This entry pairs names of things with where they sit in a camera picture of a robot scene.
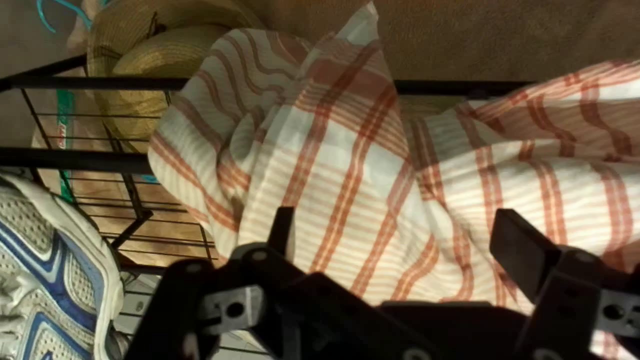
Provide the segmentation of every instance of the red and white striped fabric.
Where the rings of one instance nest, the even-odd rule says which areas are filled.
[[[530,309],[488,251],[498,207],[630,270],[640,246],[640,64],[602,64],[438,116],[399,107],[361,8],[309,45],[233,30],[163,113],[158,179],[221,256],[295,206],[289,257],[375,304]],[[624,351],[602,339],[603,353]]]

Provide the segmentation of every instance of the sneaker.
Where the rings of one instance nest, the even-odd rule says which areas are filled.
[[[98,230],[43,188],[0,174],[0,358],[106,360],[119,304]]]

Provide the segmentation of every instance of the shoelace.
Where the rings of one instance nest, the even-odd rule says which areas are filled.
[[[15,358],[23,332],[23,314],[30,305],[23,297],[36,290],[28,273],[0,279],[0,360]]]

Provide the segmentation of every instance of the metal rack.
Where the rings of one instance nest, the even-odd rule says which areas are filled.
[[[83,75],[64,75],[69,69],[82,69]],[[42,110],[31,98],[31,91],[52,91],[52,89],[90,89],[90,91],[110,91],[110,89],[158,89],[175,91],[186,83],[186,78],[90,78],[85,73],[85,56],[75,56],[59,59],[42,68],[20,71],[0,80],[0,91],[20,91],[33,120],[33,130],[42,140],[42,148],[2,148],[0,145],[0,165],[21,167],[36,182],[43,183],[42,170],[54,171],[61,186],[72,193],[72,201],[82,207],[96,223],[104,239],[111,246],[125,273],[159,273],[163,266],[148,264],[143,257],[163,257],[166,264],[179,257],[208,257],[216,259],[216,247],[208,242],[204,230],[197,222],[189,219],[181,203],[156,201],[145,197],[145,190],[161,192],[159,183],[150,183],[143,176],[151,176],[145,154],[124,149],[124,141],[132,137],[113,135],[59,135],[52,133],[52,118],[59,116],[58,110]],[[466,96],[466,98],[492,98],[511,91],[530,82],[423,82],[423,80],[395,80],[395,89],[401,96]],[[107,118],[124,116],[132,121],[132,113],[65,113],[79,118]],[[102,143],[102,149],[59,148],[55,141],[59,137],[82,141],[82,143]],[[104,197],[96,193],[82,192],[83,186],[107,188],[119,186],[124,196]],[[122,223],[117,230],[113,225],[102,227],[102,222]],[[141,227],[183,227],[183,238],[163,238],[158,236],[138,236]],[[127,291],[134,297],[132,304],[124,307],[119,316],[124,325],[134,325],[136,317],[141,316],[150,290],[139,291],[136,284]]]

